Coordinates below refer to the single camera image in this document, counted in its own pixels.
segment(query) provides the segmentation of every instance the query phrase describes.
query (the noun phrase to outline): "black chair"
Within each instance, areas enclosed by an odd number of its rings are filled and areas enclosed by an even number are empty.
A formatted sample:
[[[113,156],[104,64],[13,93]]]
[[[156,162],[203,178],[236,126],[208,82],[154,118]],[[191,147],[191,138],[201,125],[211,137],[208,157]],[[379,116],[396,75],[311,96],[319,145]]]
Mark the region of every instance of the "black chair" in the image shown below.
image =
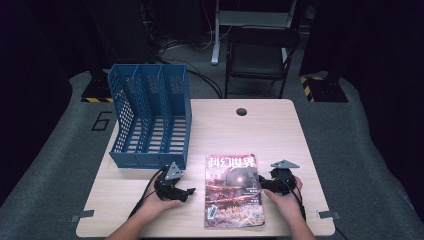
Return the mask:
[[[225,95],[232,80],[261,79],[282,81],[278,98],[282,98],[292,55],[300,38],[290,28],[261,26],[233,27],[228,36]]]

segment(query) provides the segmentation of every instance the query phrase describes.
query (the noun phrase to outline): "black curtain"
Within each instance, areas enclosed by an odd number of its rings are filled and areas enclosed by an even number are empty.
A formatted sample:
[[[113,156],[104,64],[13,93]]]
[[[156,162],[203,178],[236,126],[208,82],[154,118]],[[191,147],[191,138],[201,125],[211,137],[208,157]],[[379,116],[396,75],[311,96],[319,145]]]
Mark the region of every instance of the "black curtain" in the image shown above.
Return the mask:
[[[371,138],[422,220],[423,12],[422,1],[320,1],[300,69],[339,71],[346,60],[341,77],[358,90]],[[352,29],[364,15],[363,29]]]
[[[1,1],[0,29],[3,204],[66,110],[69,78],[109,66],[83,0]]]

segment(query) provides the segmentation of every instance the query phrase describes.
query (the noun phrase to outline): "hole in table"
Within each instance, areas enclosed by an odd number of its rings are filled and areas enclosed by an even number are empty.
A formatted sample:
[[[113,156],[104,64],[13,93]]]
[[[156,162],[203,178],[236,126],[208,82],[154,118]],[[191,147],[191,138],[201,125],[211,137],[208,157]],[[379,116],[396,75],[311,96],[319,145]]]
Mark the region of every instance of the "hole in table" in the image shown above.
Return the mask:
[[[247,110],[246,110],[246,109],[244,109],[244,108],[239,108],[239,109],[237,109],[236,113],[237,113],[237,115],[239,115],[239,116],[246,116],[246,114],[247,114]]]

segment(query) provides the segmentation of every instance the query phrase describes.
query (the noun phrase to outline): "forearm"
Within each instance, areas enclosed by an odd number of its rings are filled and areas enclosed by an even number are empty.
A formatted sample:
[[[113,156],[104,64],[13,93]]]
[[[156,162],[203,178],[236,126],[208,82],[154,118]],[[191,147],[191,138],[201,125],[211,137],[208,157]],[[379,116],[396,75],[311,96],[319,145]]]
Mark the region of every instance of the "forearm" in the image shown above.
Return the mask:
[[[302,215],[293,216],[286,219],[292,233],[293,240],[309,240],[316,239],[309,226],[306,224]]]
[[[138,239],[141,230],[151,221],[150,216],[137,211],[131,218],[115,230],[107,240]]]

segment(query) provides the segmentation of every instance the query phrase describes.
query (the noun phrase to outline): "book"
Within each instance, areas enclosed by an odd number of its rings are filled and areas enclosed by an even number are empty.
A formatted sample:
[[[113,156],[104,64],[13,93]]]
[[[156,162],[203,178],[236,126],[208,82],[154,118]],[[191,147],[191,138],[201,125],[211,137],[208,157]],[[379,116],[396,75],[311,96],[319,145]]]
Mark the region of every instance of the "book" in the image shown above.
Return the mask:
[[[265,216],[255,155],[207,155],[205,163],[205,227],[263,225]]]

